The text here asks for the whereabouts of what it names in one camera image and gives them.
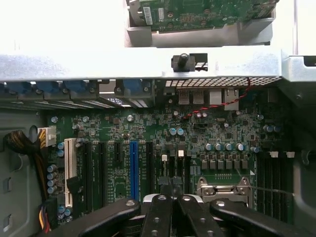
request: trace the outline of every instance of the ram slot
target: ram slot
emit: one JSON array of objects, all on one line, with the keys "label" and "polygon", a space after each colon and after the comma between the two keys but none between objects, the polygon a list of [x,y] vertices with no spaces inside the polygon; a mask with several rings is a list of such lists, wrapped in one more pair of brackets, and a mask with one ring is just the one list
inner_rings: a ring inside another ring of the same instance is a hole
[{"label": "ram slot", "polygon": [[138,142],[129,143],[129,157],[130,157],[130,193],[133,199],[139,200]]},{"label": "ram slot", "polygon": [[190,194],[190,172],[191,172],[191,157],[185,156],[184,159],[184,192]]},{"label": "ram slot", "polygon": [[99,179],[100,179],[100,199],[102,206],[108,204],[107,190],[108,190],[108,164],[106,144],[99,143]]},{"label": "ram slot", "polygon": [[147,194],[155,193],[155,162],[154,148],[152,142],[146,142],[146,179],[147,179]]},{"label": "ram slot", "polygon": [[67,180],[77,175],[76,139],[65,139],[65,205],[73,206],[73,197],[67,187]]},{"label": "ram slot", "polygon": [[92,144],[90,142],[83,145],[83,190],[84,203],[87,212],[93,210],[93,192],[92,192]]}]

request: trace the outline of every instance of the blue capacitor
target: blue capacitor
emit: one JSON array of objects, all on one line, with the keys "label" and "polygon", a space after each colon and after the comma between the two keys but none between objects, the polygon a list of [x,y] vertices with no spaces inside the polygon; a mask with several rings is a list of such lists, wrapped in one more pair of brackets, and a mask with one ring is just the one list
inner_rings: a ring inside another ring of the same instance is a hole
[{"label": "blue capacitor", "polygon": [[47,189],[48,194],[53,194],[57,190],[57,186],[49,187]]},{"label": "blue capacitor", "polygon": [[177,133],[178,133],[179,136],[182,136],[184,134],[184,131],[183,131],[182,128],[178,128],[177,129]]},{"label": "blue capacitor", "polygon": [[57,155],[58,155],[59,157],[63,157],[64,154],[65,154],[65,152],[64,152],[63,150],[59,150],[59,151],[57,152]]},{"label": "blue capacitor", "polygon": [[171,129],[169,129],[169,133],[171,136],[174,136],[177,134],[177,130],[175,128],[171,128]]},{"label": "blue capacitor", "polygon": [[64,147],[65,147],[65,143],[64,143],[64,142],[61,142],[61,143],[59,143],[59,144],[57,145],[57,148],[58,148],[59,150],[63,150]]},{"label": "blue capacitor", "polygon": [[70,216],[72,212],[73,212],[72,207],[71,206],[67,207],[65,210],[65,216]]},{"label": "blue capacitor", "polygon": [[54,179],[55,177],[57,177],[57,173],[56,173],[56,172],[48,173],[48,174],[47,174],[47,179],[48,179],[48,180],[52,180],[52,179]]},{"label": "blue capacitor", "polygon": [[281,132],[282,128],[280,126],[274,126],[273,131],[274,132]]},{"label": "blue capacitor", "polygon": [[64,213],[65,212],[65,207],[64,206],[59,206],[59,208],[58,208],[58,213],[60,213],[60,214],[62,214],[62,213]]},{"label": "blue capacitor", "polygon": [[57,170],[57,166],[54,165],[54,164],[52,164],[52,165],[50,165],[49,167],[47,167],[47,172],[48,172],[48,173],[52,173],[52,172],[54,172],[55,170]]}]

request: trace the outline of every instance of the black pcie slot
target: black pcie slot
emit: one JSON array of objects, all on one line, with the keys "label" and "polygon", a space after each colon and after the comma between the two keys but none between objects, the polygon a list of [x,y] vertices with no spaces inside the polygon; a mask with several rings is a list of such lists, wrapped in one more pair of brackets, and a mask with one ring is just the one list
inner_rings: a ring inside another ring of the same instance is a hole
[{"label": "black pcie slot", "polygon": [[90,142],[83,145],[83,189],[84,203],[87,212],[93,210],[92,199],[92,144]]},{"label": "black pcie slot", "polygon": [[148,194],[155,193],[155,162],[154,145],[152,142],[146,142],[146,178]]},{"label": "black pcie slot", "polygon": [[99,180],[100,180],[100,203],[103,206],[108,204],[108,166],[106,144],[99,143]]},{"label": "black pcie slot", "polygon": [[[257,156],[257,186],[264,187],[265,158]],[[257,190],[257,211],[264,213],[264,191]]]},{"label": "black pcie slot", "polygon": [[185,156],[184,159],[184,192],[190,194],[190,166],[191,166],[191,157]]},{"label": "black pcie slot", "polygon": [[[265,159],[265,185],[264,188],[271,189],[273,174],[271,173],[271,158]],[[272,216],[272,192],[265,191],[265,212],[264,214]]]},{"label": "black pcie slot", "polygon": [[114,142],[114,160],[116,162],[122,162],[122,143],[121,142]]}]

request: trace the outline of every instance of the blue connector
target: blue connector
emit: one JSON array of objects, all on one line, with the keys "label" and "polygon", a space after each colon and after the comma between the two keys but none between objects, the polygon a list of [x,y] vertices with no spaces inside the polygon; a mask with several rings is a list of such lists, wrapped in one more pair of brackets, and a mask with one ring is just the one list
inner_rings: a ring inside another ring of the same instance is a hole
[{"label": "blue connector", "polygon": [[57,93],[59,91],[59,84],[56,81],[38,81],[36,86],[39,90],[46,93]]},{"label": "blue connector", "polygon": [[64,81],[65,87],[73,92],[82,93],[86,91],[86,84],[82,80],[66,80]]},{"label": "blue connector", "polygon": [[130,156],[130,194],[135,200],[139,200],[139,170],[138,170],[138,142],[129,143]]},{"label": "blue connector", "polygon": [[7,82],[6,86],[18,94],[27,94],[32,91],[32,84],[29,82]]}]

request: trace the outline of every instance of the black ram slot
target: black ram slot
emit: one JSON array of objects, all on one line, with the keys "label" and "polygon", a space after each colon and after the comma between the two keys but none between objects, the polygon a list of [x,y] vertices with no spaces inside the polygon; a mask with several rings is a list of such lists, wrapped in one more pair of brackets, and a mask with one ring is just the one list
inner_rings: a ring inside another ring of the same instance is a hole
[{"label": "black ram slot", "polygon": [[183,175],[183,159],[178,158],[177,159],[177,176],[182,178]]},{"label": "black ram slot", "polygon": [[[265,185],[264,188],[271,189],[272,187],[272,179],[273,174],[272,171],[272,165],[271,160],[272,158],[266,158],[265,159]],[[267,216],[272,216],[272,192],[271,191],[265,191],[265,213]]]},{"label": "black ram slot", "polygon": [[190,168],[191,168],[191,157],[185,156],[184,159],[184,192],[190,194]]},{"label": "black ram slot", "polygon": [[117,162],[122,162],[122,143],[121,142],[114,142],[114,160]]},{"label": "black ram slot", "polygon": [[146,178],[148,194],[155,193],[155,162],[152,142],[146,142]]},{"label": "black ram slot", "polygon": [[[265,170],[265,162],[264,157],[257,156],[257,186],[263,188],[264,187],[264,170]],[[261,213],[264,213],[264,191],[257,190],[257,210]]]},{"label": "black ram slot", "polygon": [[[275,158],[271,160],[272,162],[272,189],[280,190],[280,169],[281,169],[281,159]],[[280,220],[280,193],[272,193],[272,217]]]},{"label": "black ram slot", "polygon": [[90,142],[83,145],[83,188],[84,188],[84,202],[86,211],[92,211],[93,205],[93,192],[92,192],[92,144]]},{"label": "black ram slot", "polygon": [[102,207],[108,204],[108,165],[106,144],[99,143],[99,179],[100,179],[100,203]]},{"label": "black ram slot", "polygon": [[175,157],[171,157],[170,153],[169,156],[169,177],[172,178],[175,175]]}]

